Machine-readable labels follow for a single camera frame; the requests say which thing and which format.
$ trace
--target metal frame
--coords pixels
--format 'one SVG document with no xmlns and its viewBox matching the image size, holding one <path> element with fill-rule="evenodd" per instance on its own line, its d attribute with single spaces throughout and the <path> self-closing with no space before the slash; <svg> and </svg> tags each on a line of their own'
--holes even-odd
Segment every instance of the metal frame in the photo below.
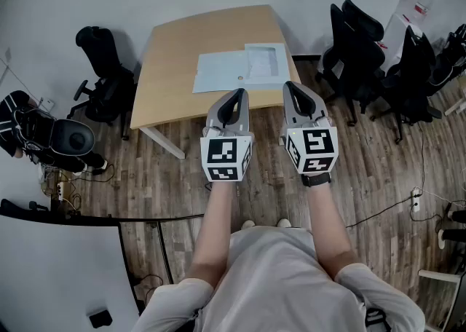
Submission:
<svg viewBox="0 0 466 332">
<path fill-rule="evenodd" d="M 22 219 L 24 221 L 33 221 L 33 222 L 38 222 L 38 223 L 43 223 L 43 224 L 60 224 L 60 225 L 68 225 L 68 226 L 117 226 L 118 232 L 119 232 L 119 238 L 120 238 L 120 245 L 122 246 L 123 259 L 125 260 L 126 273 L 128 275 L 128 282 L 130 282 L 131 277 L 130 277 L 130 269 L 128 267 L 127 259 L 125 255 L 125 246 L 123 243 L 121 223 L 144 222 L 146 224 L 156 224 L 157 231 L 159 234 L 160 248 L 162 250 L 163 262 L 165 265 L 165 271 L 167 272 L 169 283 L 174 284 L 172 272 L 171 272 L 170 265 L 168 262 L 167 250 L 165 248 L 165 241 L 164 241 L 163 233 L 162 233 L 162 223 L 173 222 L 173 221 L 185 221 L 185 220 L 193 219 L 193 218 L 201 218 L 204 216 L 204 214 L 196 214 L 192 216 L 175 217 L 175 218 L 148 218 L 148 219 L 112 218 L 111 216 L 109 217 L 61 216 L 61 215 L 54 214 L 51 212 L 25 210 L 20 207 L 17 207 L 17 209 L 11 209 L 11 210 L 1 209 L 0 216 Z M 138 300 L 136 298 L 136 293 L 132 285 L 131 285 L 131 291 L 133 292 L 133 296 L 137 304 Z"/>
</svg>

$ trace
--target white paper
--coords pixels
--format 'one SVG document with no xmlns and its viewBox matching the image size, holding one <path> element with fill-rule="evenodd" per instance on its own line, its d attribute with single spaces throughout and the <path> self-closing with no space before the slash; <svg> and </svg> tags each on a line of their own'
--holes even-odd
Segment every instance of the white paper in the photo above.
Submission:
<svg viewBox="0 0 466 332">
<path fill-rule="evenodd" d="M 193 93 L 281 90 L 290 80 L 284 44 L 245 44 L 241 51 L 201 54 Z"/>
<path fill-rule="evenodd" d="M 251 47 L 248 49 L 248 78 L 271 77 L 278 75 L 277 54 L 271 47 Z"/>
</svg>

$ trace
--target wooden table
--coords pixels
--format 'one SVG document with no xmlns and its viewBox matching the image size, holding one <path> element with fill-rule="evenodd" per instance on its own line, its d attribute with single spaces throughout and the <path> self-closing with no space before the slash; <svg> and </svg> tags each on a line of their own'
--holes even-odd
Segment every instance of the wooden table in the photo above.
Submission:
<svg viewBox="0 0 466 332">
<path fill-rule="evenodd" d="M 283 43 L 286 47 L 269 5 L 223 9 L 156 26 L 144 56 L 131 128 L 140 129 L 184 159 L 184 152 L 154 125 L 205 116 L 225 92 L 192 93 L 199 55 L 243 50 L 245 44 L 253 43 Z M 301 82 L 288 47 L 286 52 L 290 78 Z M 283 104 L 281 90 L 248 94 L 250 108 Z"/>
<path fill-rule="evenodd" d="M 461 90 L 462 98 L 459 99 L 453 106 L 445 111 L 445 116 L 448 116 L 451 112 L 456 111 L 457 114 L 460 114 L 466 109 L 466 76 L 458 76 L 456 81 Z"/>
</svg>

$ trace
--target white box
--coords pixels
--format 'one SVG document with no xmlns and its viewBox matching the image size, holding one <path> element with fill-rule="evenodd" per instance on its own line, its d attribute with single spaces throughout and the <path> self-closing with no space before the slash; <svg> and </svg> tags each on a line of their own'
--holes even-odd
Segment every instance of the white box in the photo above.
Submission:
<svg viewBox="0 0 466 332">
<path fill-rule="evenodd" d="M 242 181 L 253 153 L 253 137 L 201 138 L 202 168 L 209 182 Z"/>
<path fill-rule="evenodd" d="M 339 154 L 336 127 L 287 129 L 286 150 L 299 174 L 330 172 Z"/>
<path fill-rule="evenodd" d="M 287 81 L 284 44 L 245 44 L 240 51 L 199 55 L 192 92 L 281 90 Z"/>
</svg>

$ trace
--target black office chair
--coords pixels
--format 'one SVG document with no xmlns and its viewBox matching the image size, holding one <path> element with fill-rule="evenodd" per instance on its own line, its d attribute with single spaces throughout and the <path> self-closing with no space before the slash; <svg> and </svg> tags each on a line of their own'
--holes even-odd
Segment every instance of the black office chair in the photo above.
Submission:
<svg viewBox="0 0 466 332">
<path fill-rule="evenodd" d="M 78 108 L 86 107 L 87 118 L 111 126 L 120 115 L 121 137 L 127 141 L 126 113 L 133 108 L 136 84 L 133 73 L 119 62 L 114 37 L 109 29 L 87 26 L 76 35 L 76 45 L 84 50 L 95 74 L 100 78 L 94 90 L 86 88 L 87 80 L 82 82 L 74 100 L 78 100 L 82 93 L 87 94 L 89 100 L 74 106 L 67 118 L 70 119 Z"/>
<path fill-rule="evenodd" d="M 426 93 L 434 95 L 447 82 L 459 76 L 466 69 L 466 24 L 450 33 L 442 52 L 435 58 L 435 65 L 429 78 Z"/>
<path fill-rule="evenodd" d="M 442 118 L 438 109 L 429 106 L 426 94 L 427 80 L 434 62 L 434 52 L 425 34 L 418 37 L 408 27 L 400 62 L 392 66 L 387 77 L 381 81 L 384 89 L 382 97 L 390 108 L 371 117 L 371 121 L 375 121 L 386 114 L 395 114 L 399 132 L 395 141 L 397 144 L 403 140 L 402 122 L 413 125 L 419 121 L 432 122 L 434 118 Z"/>
<path fill-rule="evenodd" d="M 351 0 L 345 0 L 341 10 L 330 6 L 333 30 L 333 46 L 323 54 L 323 74 L 318 73 L 316 80 L 326 79 L 335 92 L 326 103 L 344 96 L 351 111 L 352 120 L 348 126 L 358 122 L 353 100 L 360 102 L 361 113 L 366 106 L 380 96 L 379 80 L 384 78 L 380 66 L 385 61 L 382 49 L 377 45 L 384 36 L 384 28 Z M 344 64 L 338 78 L 332 71 L 339 60 Z"/>
</svg>

